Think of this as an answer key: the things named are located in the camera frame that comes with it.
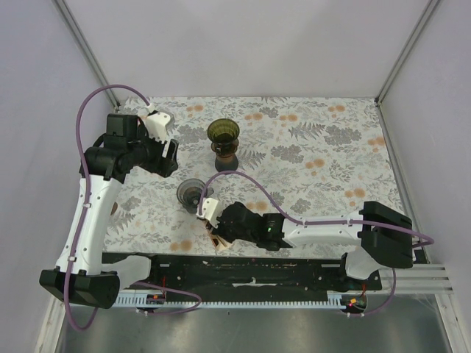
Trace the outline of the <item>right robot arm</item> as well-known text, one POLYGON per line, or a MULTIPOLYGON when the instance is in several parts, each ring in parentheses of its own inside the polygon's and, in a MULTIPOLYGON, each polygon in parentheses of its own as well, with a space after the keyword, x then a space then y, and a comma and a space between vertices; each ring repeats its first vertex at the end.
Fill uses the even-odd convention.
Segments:
POLYGON ((380 268, 413 266, 411 219, 379 202, 365 202, 361 210, 340 215, 291 221, 280 213, 259 215, 236 202, 216 217, 211 231, 223 244, 243 240, 277 252, 314 243, 354 246, 342 255, 337 271, 340 286, 351 290, 380 268))

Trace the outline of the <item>red grey coffee server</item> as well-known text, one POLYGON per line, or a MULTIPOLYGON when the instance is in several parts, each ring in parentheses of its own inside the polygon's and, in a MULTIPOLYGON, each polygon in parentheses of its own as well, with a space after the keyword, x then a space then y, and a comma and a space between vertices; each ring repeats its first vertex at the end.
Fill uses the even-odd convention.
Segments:
POLYGON ((212 143, 211 149, 215 153, 215 168, 218 172, 236 171, 238 169, 238 158, 236 152, 238 144, 233 141, 231 143, 212 143))

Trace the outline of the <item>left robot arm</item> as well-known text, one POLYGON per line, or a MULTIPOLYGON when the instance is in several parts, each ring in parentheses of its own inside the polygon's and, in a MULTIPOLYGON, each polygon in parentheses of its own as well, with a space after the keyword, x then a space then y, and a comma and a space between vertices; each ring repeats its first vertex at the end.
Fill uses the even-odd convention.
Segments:
POLYGON ((154 111, 145 119, 109 114, 106 131, 85 151, 79 198, 71 230, 53 269, 39 283, 59 300, 108 309, 118 293, 141 283, 156 288, 162 271, 140 255, 104 264, 102 252, 108 221, 124 180, 134 167, 161 177, 177 170, 178 142, 167 138, 172 114, 154 111))

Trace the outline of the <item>olive green dripper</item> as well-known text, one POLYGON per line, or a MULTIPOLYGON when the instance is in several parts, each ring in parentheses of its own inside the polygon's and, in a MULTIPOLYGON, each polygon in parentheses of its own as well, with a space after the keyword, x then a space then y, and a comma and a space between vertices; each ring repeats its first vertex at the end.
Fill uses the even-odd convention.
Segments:
POLYGON ((220 118, 210 123, 207 136, 212 143, 227 144, 238 139, 239 125, 231 119, 220 118))

